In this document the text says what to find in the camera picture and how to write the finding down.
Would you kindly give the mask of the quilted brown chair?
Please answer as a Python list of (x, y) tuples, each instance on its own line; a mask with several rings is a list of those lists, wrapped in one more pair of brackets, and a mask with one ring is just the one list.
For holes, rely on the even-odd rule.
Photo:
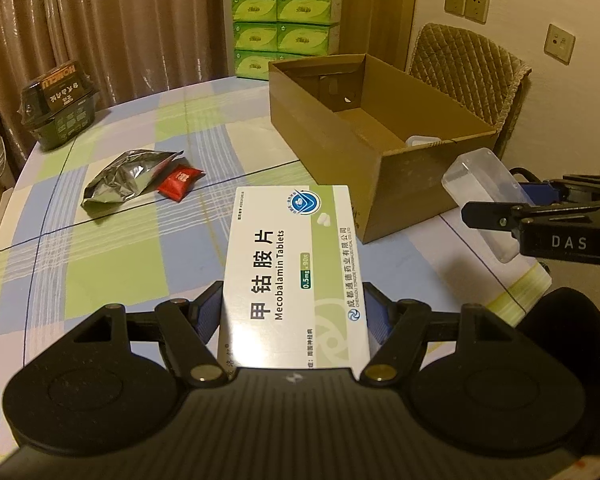
[(527, 62), (472, 30), (428, 23), (417, 36), (408, 73), (494, 127), (494, 152), (504, 155), (530, 88)]

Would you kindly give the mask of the clear plastic case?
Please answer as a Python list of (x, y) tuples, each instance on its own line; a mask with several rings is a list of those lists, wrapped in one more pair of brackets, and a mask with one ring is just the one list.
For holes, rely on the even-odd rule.
[[(459, 208), (469, 202), (532, 203), (522, 185), (488, 148), (459, 155), (442, 177), (442, 185)], [(519, 254), (519, 243), (509, 231), (478, 232), (501, 263)]]

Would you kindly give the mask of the green tissue box stack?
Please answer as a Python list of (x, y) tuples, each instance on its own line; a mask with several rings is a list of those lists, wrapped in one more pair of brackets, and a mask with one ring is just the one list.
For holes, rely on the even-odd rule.
[(266, 80), (275, 61), (339, 52), (342, 0), (230, 0), (239, 78)]

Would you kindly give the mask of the brown cardboard box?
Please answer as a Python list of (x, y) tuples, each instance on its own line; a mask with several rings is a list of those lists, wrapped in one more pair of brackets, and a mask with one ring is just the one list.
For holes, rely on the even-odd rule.
[[(349, 189), (362, 243), (454, 208), (443, 174), (497, 141), (466, 107), (369, 54), (272, 62), (268, 87), (271, 122), (313, 179)], [(407, 148), (410, 136), (441, 142)]]

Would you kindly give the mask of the brown curtain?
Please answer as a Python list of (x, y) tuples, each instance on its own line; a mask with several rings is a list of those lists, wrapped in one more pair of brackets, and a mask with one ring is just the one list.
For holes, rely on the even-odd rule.
[(223, 0), (0, 0), (0, 115), (18, 168), (35, 144), (20, 92), (67, 61), (102, 106), (223, 77)]

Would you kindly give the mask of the white power adapter plug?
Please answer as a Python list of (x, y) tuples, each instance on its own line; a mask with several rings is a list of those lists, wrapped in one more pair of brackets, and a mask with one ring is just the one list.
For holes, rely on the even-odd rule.
[(405, 145), (407, 148), (415, 148), (416, 146), (430, 145), (441, 142), (437, 136), (410, 136)]

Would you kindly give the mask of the silver foil bag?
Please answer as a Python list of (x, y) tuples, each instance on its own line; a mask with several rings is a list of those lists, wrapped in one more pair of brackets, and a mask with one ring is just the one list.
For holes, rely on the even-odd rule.
[(139, 148), (119, 155), (86, 185), (81, 206), (119, 205), (140, 196), (183, 151)]

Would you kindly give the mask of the single wall socket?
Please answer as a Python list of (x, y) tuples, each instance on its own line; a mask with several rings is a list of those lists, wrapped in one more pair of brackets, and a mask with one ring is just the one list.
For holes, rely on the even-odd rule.
[(555, 24), (550, 24), (547, 30), (544, 52), (564, 65), (569, 65), (575, 46), (575, 40), (575, 36), (570, 32), (567, 32)]

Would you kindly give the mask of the wall socket plates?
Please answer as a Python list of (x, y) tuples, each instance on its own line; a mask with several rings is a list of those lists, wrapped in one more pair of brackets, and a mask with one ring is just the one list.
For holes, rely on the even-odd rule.
[(490, 0), (444, 0), (444, 11), (478, 24), (487, 21)]

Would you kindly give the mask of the checkered tablecloth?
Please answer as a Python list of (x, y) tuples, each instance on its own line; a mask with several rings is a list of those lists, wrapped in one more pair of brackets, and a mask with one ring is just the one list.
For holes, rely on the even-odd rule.
[[(184, 154), (140, 196), (83, 208), (96, 174), (139, 148)], [(157, 188), (178, 165), (205, 176), (176, 203)], [(320, 185), (273, 127), (263, 81), (225, 78), (118, 105), (62, 148), (34, 151), (0, 226), (0, 459), (16, 446), (2, 401), (12, 376), (106, 304), (151, 311), (224, 282), (237, 188), (296, 184)], [(551, 284), (534, 259), (498, 261), (457, 209), (356, 240), (362, 284), (435, 311), (482, 304), (516, 324)]]

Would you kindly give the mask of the white mecobalamin tablets box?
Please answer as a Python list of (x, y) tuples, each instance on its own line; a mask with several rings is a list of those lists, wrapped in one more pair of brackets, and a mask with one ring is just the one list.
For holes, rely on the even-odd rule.
[(237, 188), (217, 355), (230, 372), (347, 368), (361, 374), (370, 347), (346, 186)]

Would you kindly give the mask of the red snack packet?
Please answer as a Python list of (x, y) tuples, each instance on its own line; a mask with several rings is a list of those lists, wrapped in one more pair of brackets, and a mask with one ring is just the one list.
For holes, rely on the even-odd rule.
[(193, 185), (205, 176), (203, 170), (195, 167), (178, 165), (158, 185), (157, 192), (174, 202), (179, 203), (193, 187)]

